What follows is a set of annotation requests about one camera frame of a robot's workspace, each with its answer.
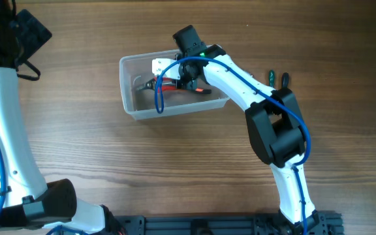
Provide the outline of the orange black needle-nose pliers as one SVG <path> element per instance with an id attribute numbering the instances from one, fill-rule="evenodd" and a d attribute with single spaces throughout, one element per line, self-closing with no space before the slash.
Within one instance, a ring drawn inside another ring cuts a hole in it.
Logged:
<path id="1" fill-rule="evenodd" d="M 155 90 L 155 85 L 157 83 L 156 78 L 152 78 L 151 80 L 145 82 L 144 84 L 141 84 L 134 88 L 134 91 L 144 91 L 144 90 Z M 190 91 L 197 94 L 204 94 L 209 95 L 212 93 L 210 89 L 202 89 L 202 88 L 177 88 L 175 91 Z"/>

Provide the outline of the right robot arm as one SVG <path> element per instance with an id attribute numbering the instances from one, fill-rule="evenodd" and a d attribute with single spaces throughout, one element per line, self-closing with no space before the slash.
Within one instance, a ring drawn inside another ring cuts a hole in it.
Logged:
<path id="1" fill-rule="evenodd" d="M 293 92 L 258 82 L 224 49 L 206 46 L 192 25 L 172 37 L 180 50 L 177 63 L 181 80 L 201 78 L 244 111 L 250 145 L 275 178 L 282 233 L 307 234 L 316 212 L 304 174 L 311 137 Z"/>

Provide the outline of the red handled snips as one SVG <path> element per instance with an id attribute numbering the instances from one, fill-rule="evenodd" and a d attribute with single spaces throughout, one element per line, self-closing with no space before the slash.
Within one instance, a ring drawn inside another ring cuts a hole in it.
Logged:
<path id="1" fill-rule="evenodd" d="M 162 79 L 162 91 L 174 91 L 177 90 L 176 81 L 171 78 L 163 77 Z"/>

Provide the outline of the green handled screwdriver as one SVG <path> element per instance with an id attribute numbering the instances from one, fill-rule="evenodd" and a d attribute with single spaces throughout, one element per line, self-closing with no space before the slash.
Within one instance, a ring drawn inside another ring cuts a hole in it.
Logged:
<path id="1" fill-rule="evenodd" d="M 275 87 L 275 72 L 273 70 L 270 70 L 268 73 L 268 81 L 269 81 L 269 86 L 270 87 Z"/>

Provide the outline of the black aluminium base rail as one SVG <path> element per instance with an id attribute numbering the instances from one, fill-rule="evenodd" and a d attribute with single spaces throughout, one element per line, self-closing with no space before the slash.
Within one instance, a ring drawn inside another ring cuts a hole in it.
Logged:
<path id="1" fill-rule="evenodd" d="M 278 235 L 302 234 L 302 224 L 280 213 L 203 217 L 117 216 L 129 235 Z"/>

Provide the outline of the clear plastic container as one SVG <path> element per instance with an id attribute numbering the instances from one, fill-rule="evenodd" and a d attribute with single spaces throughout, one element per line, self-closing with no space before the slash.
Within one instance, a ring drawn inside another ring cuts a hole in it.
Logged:
<path id="1" fill-rule="evenodd" d="M 154 77 L 151 62 L 156 58 L 175 59 L 178 49 L 122 57 L 119 61 L 119 81 L 123 107 L 135 120 L 175 116 L 192 112 L 222 108 L 230 98 L 219 89 L 198 81 L 200 89 L 211 93 L 196 94 L 190 91 L 163 91 L 164 111 L 155 108 L 154 90 L 137 88 Z"/>

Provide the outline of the black red handled screwdriver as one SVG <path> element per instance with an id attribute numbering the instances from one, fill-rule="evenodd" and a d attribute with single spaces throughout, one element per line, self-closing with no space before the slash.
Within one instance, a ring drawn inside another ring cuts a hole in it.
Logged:
<path id="1" fill-rule="evenodd" d="M 286 88 L 289 86 L 290 76 L 289 73 L 284 72 L 281 76 L 281 87 Z"/>

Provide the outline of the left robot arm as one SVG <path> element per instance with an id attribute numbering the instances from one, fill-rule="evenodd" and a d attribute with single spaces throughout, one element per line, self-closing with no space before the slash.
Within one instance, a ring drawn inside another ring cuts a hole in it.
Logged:
<path id="1" fill-rule="evenodd" d="M 51 32 L 14 1 L 0 1 L 0 230 L 45 228 L 50 234 L 125 234 L 106 206 L 76 196 L 68 179 L 47 182 L 31 152 L 18 85 L 22 65 Z"/>

